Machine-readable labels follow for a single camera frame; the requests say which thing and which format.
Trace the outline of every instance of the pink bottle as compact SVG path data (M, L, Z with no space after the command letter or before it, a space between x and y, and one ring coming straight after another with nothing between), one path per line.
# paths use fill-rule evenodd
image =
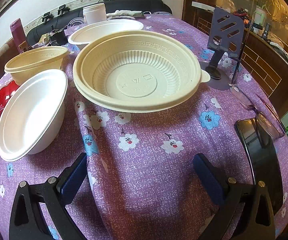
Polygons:
M13 38L14 38L14 42L17 46L18 52L21 53L23 52L22 50L20 50L20 48L18 47L20 44L22 44L24 41L27 41L25 33L24 33L24 29L23 29L23 25L21 22L21 19L18 18L16 21L14 21L11 25L10 25L10 31L12 32Z

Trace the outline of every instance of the greek key pattern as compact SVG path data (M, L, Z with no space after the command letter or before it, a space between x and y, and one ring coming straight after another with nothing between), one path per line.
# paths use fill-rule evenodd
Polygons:
M58 56L58 53L42 53L40 56L41 57L56 57Z
M187 72L186 72L186 67L185 67L185 64L183 63L183 61L180 59L179 56L177 56L173 51L171 51L170 49L160 45L160 44L157 44L157 43L152 43L152 42L149 42L149 41L125 41L122 43L124 46L144 46L144 47L151 47L151 48L154 48L154 49L159 49L160 51L163 51L165 53L167 53L168 55L170 55L171 57L173 57L177 63L180 64L182 70L183 70L183 73L184 73L184 77L186 78L187 77Z

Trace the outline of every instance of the purple floral tablecloth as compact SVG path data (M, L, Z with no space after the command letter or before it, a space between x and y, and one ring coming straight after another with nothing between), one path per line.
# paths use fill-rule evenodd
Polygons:
M208 36L185 22L164 15L140 20L144 30L181 41L201 61L209 61ZM87 239L197 239L217 206L213 205L193 170L193 156L209 161L239 182L252 183L249 163L234 130L236 120L253 118L230 91L201 84L186 102L168 110L119 113L86 100L73 81L73 62L79 50L63 60L69 87L62 128L41 153L8 163L0 158L0 234L8 239L9 219L18 184L43 183L58 176L81 152L88 155L88 178L67 210ZM219 68L232 75L235 62L225 55ZM5 74L0 88L11 80ZM256 107L270 113L255 97L266 98L241 67L237 84L249 90ZM276 235L288 223L288 138L274 142L283 182L283 206L275 215ZM41 205L55 239L61 239ZM234 230L230 227L228 238Z

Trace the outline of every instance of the white bowl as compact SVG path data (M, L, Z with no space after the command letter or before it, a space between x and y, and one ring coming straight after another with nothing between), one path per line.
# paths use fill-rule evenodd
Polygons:
M142 30L143 28L143 23L135 20L115 19L103 21L80 28L68 38L68 42L82 50L87 44L106 35L127 30Z
M63 58L69 54L67 48L50 46L32 49L17 55L5 65L5 72L10 73L17 85L47 69L60 69Z
M0 156L8 162L44 150L64 119L66 74L45 70L27 80L10 98L0 117Z
M73 66L88 100L120 112L147 113L189 99L210 75L181 42L149 31L124 31L87 45Z

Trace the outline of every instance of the black smartphone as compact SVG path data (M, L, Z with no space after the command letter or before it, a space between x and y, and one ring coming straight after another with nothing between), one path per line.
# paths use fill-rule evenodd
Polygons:
M264 181L270 195L273 214L276 214L283 204L283 187L272 138L254 118L239 120L234 127L248 157L253 183Z

